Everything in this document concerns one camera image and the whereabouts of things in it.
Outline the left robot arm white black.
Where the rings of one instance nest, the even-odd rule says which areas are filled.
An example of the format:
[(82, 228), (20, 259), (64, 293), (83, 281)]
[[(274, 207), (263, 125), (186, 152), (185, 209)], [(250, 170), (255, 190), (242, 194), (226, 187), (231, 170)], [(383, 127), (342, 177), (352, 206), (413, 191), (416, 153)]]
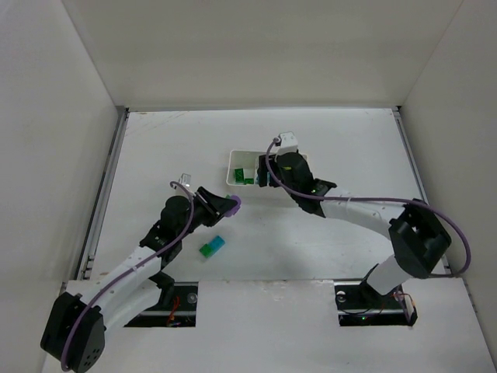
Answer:
[(174, 280), (164, 273), (198, 227), (213, 227), (236, 214), (239, 197), (220, 197), (199, 187), (166, 200), (159, 219), (134, 251), (114, 270), (79, 293), (64, 291), (54, 301), (40, 346), (64, 372), (87, 372), (103, 353), (109, 334), (169, 293)]

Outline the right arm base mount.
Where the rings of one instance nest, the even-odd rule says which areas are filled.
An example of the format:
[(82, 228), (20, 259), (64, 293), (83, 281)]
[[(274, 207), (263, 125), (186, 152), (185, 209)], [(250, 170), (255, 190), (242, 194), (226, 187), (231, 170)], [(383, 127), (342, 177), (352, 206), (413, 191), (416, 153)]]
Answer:
[(335, 304), (339, 325), (413, 327), (418, 311), (412, 296), (401, 285), (386, 295), (370, 290), (361, 281), (336, 281)]

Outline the green teal lego stack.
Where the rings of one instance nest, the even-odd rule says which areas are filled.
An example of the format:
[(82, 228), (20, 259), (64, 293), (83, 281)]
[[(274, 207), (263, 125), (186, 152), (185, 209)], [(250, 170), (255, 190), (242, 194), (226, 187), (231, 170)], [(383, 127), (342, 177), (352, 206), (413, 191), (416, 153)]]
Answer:
[(221, 247), (223, 247), (224, 245), (225, 245), (224, 239), (222, 237), (220, 237), (219, 235), (216, 235), (208, 243), (206, 243), (202, 247), (200, 247), (199, 253), (202, 255), (203, 258), (209, 259), (215, 253), (217, 253), (219, 251), (219, 249)]

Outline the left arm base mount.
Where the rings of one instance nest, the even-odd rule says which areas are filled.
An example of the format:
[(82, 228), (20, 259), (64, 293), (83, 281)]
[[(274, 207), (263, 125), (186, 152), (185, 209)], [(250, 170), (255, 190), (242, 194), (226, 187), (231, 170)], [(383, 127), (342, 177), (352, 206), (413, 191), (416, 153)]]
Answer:
[(161, 290), (158, 302), (129, 321), (126, 327), (195, 327), (199, 283), (177, 282), (163, 272), (156, 274), (151, 280)]

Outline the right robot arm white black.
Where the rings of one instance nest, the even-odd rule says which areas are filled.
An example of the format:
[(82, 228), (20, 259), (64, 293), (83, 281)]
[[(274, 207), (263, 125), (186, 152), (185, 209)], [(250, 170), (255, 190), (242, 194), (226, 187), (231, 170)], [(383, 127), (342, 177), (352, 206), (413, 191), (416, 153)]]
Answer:
[(426, 279), (452, 240), (439, 219), (420, 200), (400, 204), (355, 201), (335, 183), (313, 177), (298, 152), (259, 156), (261, 187), (283, 187), (297, 206), (320, 218), (347, 221), (388, 239), (393, 254), (360, 283), (369, 298), (385, 296), (411, 278)]

